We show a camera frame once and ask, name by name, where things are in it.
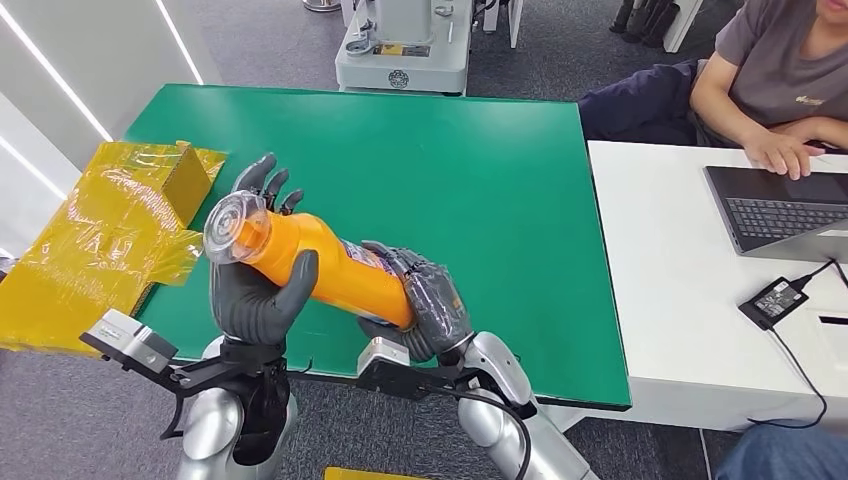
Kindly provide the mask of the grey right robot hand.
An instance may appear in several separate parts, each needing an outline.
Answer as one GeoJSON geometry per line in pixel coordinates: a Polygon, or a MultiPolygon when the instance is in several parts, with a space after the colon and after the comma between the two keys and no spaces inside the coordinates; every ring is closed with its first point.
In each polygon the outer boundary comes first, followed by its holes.
{"type": "Polygon", "coordinates": [[[470,315],[448,270],[407,249],[364,241],[362,246],[386,261],[402,281],[413,325],[381,325],[359,317],[358,325],[369,338],[382,337],[406,347],[415,363],[444,354],[472,335],[470,315]]]}

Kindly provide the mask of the person's right hand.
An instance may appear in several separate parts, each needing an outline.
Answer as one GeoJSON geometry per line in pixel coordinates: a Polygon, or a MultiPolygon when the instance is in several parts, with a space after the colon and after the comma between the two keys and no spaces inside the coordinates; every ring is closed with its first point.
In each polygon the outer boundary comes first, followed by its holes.
{"type": "Polygon", "coordinates": [[[795,137],[768,130],[755,132],[742,141],[742,147],[754,165],[791,180],[809,176],[811,159],[825,153],[795,137]]]}

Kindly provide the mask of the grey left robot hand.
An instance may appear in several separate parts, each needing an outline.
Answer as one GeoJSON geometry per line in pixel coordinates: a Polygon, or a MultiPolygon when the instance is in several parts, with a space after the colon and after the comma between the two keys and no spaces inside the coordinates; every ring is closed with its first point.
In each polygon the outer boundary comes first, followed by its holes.
{"type": "MultiPolygon", "coordinates": [[[[288,170],[276,167],[266,153],[245,168],[234,191],[258,193],[275,213],[291,214],[303,198],[296,189],[279,201],[288,170]]],[[[209,263],[209,302],[219,329],[228,337],[254,345],[282,345],[296,317],[309,300],[319,274],[319,255],[305,250],[297,255],[288,282],[279,286],[250,265],[209,263]]]]}

